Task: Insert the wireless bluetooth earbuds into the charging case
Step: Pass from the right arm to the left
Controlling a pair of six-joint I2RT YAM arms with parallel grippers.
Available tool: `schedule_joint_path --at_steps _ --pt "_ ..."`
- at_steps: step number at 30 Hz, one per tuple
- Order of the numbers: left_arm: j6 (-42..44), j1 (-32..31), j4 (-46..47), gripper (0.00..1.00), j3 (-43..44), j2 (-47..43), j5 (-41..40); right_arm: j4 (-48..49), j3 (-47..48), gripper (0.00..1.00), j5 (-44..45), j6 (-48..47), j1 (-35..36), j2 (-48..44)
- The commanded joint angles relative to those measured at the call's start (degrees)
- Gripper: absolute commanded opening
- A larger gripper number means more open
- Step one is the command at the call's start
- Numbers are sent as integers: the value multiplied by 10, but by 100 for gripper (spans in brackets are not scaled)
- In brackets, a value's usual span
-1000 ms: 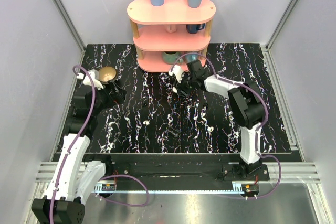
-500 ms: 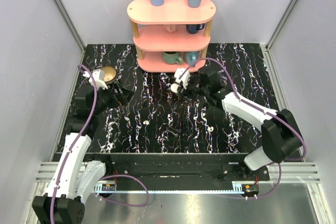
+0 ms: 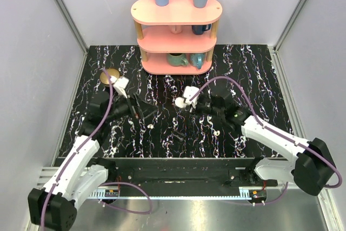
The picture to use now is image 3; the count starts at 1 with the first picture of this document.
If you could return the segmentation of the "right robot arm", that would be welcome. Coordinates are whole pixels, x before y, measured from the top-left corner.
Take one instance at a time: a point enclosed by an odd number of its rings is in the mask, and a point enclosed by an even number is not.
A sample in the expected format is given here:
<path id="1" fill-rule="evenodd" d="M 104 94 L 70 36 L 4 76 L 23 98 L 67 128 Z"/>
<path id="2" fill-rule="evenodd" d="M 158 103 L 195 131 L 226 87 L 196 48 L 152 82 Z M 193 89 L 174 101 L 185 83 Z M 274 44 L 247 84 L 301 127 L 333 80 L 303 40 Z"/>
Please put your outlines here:
<path id="1" fill-rule="evenodd" d="M 267 180 L 291 182 L 312 196 L 317 196 L 327 185 L 336 166 L 324 141 L 318 138 L 309 141 L 287 133 L 222 97 L 193 97 L 192 90 L 186 88 L 183 96 L 175 99 L 175 106 L 193 115 L 212 116 L 230 130 L 282 155 L 280 160 L 255 158 L 240 171 L 241 183 L 258 186 Z"/>

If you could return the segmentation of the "white earbuds charging case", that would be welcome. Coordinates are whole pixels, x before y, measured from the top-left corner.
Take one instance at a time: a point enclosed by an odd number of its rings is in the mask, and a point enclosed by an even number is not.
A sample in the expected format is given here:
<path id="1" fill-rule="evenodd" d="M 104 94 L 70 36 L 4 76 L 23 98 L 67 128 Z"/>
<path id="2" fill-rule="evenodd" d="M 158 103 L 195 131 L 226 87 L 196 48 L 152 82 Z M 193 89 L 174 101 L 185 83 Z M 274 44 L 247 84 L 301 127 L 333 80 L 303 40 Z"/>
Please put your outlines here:
<path id="1" fill-rule="evenodd" d="M 186 104 L 185 99 L 182 97 L 178 97 L 175 99 L 175 106 L 179 107 L 179 108 L 183 108 L 183 106 Z"/>

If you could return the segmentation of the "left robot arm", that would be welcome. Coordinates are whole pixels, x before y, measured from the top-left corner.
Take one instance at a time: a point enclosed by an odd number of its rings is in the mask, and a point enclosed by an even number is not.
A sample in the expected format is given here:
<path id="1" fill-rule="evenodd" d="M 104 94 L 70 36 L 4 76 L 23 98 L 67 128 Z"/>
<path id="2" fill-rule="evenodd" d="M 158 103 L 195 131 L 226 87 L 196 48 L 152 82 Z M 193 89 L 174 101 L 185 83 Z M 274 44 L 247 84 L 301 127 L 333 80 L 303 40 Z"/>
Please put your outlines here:
<path id="1" fill-rule="evenodd" d="M 110 123 L 122 117 L 144 120 L 158 107 L 141 100 L 137 94 L 117 98 L 106 91 L 93 95 L 75 143 L 58 170 L 42 188 L 28 195 L 31 223 L 52 230 L 70 230 L 81 205 L 95 197 L 112 203 L 125 183 L 117 174 L 114 161 L 93 159 L 111 132 Z"/>

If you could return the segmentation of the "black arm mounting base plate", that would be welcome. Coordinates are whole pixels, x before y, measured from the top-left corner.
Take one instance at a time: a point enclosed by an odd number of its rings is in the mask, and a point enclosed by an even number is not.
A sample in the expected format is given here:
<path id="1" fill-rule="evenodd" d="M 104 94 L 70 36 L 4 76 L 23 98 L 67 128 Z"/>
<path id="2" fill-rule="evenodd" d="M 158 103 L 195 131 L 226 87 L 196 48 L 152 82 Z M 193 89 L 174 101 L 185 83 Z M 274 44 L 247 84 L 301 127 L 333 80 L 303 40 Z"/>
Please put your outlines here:
<path id="1" fill-rule="evenodd" d="M 93 158 L 87 164 L 105 163 L 113 180 L 142 183 L 217 182 L 232 187 L 275 187 L 276 180 L 263 181 L 253 170 L 257 159 L 135 159 Z"/>

